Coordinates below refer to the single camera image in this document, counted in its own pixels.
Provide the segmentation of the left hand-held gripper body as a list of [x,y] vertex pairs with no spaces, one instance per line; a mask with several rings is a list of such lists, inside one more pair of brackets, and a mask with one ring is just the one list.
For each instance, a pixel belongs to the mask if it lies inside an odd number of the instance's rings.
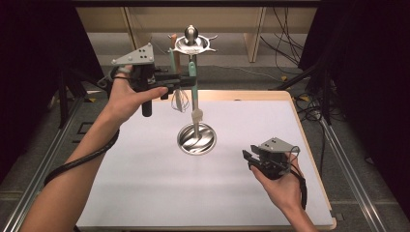
[[[143,92],[161,87],[157,83],[151,83],[155,65],[153,48],[149,43],[121,58],[114,59],[112,64],[114,65],[114,69],[110,74],[112,85],[114,74],[119,72],[120,68],[131,66],[131,87],[135,92]],[[141,106],[143,116],[149,117],[152,115],[152,101],[147,101]]]

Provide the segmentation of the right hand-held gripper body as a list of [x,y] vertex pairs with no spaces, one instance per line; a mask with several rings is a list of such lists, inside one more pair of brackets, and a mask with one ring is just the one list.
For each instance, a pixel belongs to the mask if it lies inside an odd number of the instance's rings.
[[297,156],[298,146],[291,145],[277,137],[268,139],[257,146],[260,150],[257,168],[270,180],[276,180],[290,171],[291,160],[289,155]]

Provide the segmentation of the wooden-handled wire whisk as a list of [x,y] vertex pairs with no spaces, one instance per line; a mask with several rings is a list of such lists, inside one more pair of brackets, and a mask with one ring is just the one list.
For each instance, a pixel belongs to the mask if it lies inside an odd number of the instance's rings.
[[[175,57],[174,59],[175,59],[175,64],[176,64],[176,69],[177,69],[176,73],[180,74],[182,72],[181,64],[180,64],[180,53],[178,51],[174,51],[175,43],[177,41],[177,35],[176,34],[171,35],[170,40],[171,40],[170,48],[173,49],[173,53]],[[172,99],[172,104],[171,104],[172,108],[180,112],[185,112],[188,109],[189,105],[190,103],[189,103],[189,99],[188,99],[186,92],[182,90],[181,88],[175,90],[173,99]]]

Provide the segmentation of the metal utensil stand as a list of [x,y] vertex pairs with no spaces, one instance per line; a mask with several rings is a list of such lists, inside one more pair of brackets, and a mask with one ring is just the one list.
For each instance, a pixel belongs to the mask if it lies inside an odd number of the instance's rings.
[[[212,50],[210,47],[210,40],[211,38],[201,36],[193,25],[189,25],[185,29],[182,37],[177,37],[174,51],[180,53],[180,64],[182,69],[180,74],[190,76],[189,62],[193,61],[196,65],[197,80],[196,56],[205,51]],[[181,89],[184,90],[188,96],[190,103],[189,107],[191,107],[192,112],[191,87],[183,87]],[[215,147],[216,142],[216,132],[209,125],[203,123],[203,118],[198,124],[195,124],[191,119],[191,123],[180,129],[177,135],[178,147],[184,153],[191,156],[202,156],[209,153]]]

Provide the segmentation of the person's left hand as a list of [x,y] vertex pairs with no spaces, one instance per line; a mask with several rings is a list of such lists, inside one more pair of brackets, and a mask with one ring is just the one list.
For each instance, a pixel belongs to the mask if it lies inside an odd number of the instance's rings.
[[157,87],[135,92],[131,87],[131,66],[120,68],[114,74],[109,100],[101,115],[110,122],[122,124],[130,119],[143,103],[157,99],[168,92],[166,87]]

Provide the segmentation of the person's right hand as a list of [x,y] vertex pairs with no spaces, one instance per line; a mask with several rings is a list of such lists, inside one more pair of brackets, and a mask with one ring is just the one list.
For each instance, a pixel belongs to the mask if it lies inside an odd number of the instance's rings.
[[269,198],[286,217],[302,215],[305,210],[302,208],[299,180],[293,174],[286,174],[277,180],[268,179],[260,170],[252,166],[250,168],[256,180],[266,190]]

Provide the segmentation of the black tripod stand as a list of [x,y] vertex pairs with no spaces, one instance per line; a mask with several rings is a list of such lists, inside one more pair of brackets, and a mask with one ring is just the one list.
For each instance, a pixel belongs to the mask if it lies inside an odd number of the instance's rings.
[[302,79],[310,77],[306,90],[314,95],[321,92],[320,115],[325,122],[331,124],[330,115],[330,78],[327,65],[324,62],[316,62],[310,68],[297,74],[295,77],[274,88],[274,91],[284,91]]
[[69,98],[67,92],[73,95],[73,98],[84,99],[87,95],[87,91],[83,86],[82,82],[88,82],[109,95],[112,88],[112,82],[108,80],[108,75],[97,78],[92,77],[80,69],[69,68],[67,70],[61,71],[59,75],[58,83],[58,97],[60,104],[60,126],[62,129],[69,121],[70,111],[69,111]]

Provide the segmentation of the white paper sheet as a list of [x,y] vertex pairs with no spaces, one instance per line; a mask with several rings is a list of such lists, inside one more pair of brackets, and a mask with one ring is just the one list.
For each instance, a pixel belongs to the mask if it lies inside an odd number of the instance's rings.
[[300,148],[307,179],[307,213],[325,230],[336,222],[290,101],[203,101],[214,149],[191,156],[177,145],[190,116],[156,101],[153,115],[132,116],[106,153],[82,229],[282,230],[289,223],[254,178],[243,157],[272,137]]

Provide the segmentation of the black curtain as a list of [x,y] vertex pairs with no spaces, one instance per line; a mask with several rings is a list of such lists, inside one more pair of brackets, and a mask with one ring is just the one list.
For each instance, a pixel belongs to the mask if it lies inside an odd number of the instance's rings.
[[0,184],[57,90],[102,76],[71,0],[0,0]]
[[410,0],[321,0],[301,69],[318,61],[348,15],[331,77],[353,130],[410,219]]

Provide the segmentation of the aluminium floor rail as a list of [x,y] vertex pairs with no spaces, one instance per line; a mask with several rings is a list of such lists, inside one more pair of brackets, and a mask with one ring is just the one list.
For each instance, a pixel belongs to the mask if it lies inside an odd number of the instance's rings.
[[8,217],[6,225],[0,232],[17,232],[33,204],[37,194],[44,186],[44,180],[50,172],[54,160],[59,154],[60,148],[67,137],[67,134],[73,124],[73,117],[84,102],[83,98],[75,98],[73,105],[69,110],[67,121],[54,134],[52,141],[44,152],[40,163],[36,166],[36,171],[31,175],[30,182],[24,191],[18,196],[18,202]]
[[354,170],[353,165],[347,157],[333,127],[330,126],[324,118],[320,119],[320,124],[324,129],[325,136],[330,143],[341,171],[359,204],[370,230],[372,232],[387,232],[387,227],[382,221],[380,214],[367,194],[359,176]]

